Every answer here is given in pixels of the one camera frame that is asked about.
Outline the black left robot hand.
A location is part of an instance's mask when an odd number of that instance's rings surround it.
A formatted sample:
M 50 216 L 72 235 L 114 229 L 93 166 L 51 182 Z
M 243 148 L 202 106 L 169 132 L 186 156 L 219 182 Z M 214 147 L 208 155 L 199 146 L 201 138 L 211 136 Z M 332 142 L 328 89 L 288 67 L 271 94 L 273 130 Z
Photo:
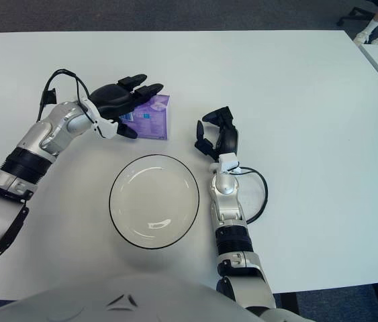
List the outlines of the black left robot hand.
M 127 76 L 117 83 L 104 85 L 90 94 L 90 101 L 96 106 L 102 118 L 117 123 L 118 135 L 130 139 L 138 137 L 135 130 L 122 123 L 120 117 L 148 102 L 164 87 L 160 83 L 141 87 L 146 79 L 145 74 Z

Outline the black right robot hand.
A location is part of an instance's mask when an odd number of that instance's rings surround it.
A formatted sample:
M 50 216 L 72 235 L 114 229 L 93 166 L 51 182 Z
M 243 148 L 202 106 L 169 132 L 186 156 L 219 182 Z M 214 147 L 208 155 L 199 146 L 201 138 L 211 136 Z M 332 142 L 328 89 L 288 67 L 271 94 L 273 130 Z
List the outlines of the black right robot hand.
M 219 136 L 215 145 L 204 138 L 202 122 L 207 122 L 219 128 Z M 194 144 L 201 153 L 218 161 L 221 154 L 235 153 L 238 151 L 238 130 L 233 124 L 233 116 L 229 107 L 216 109 L 197 121 L 196 142 Z

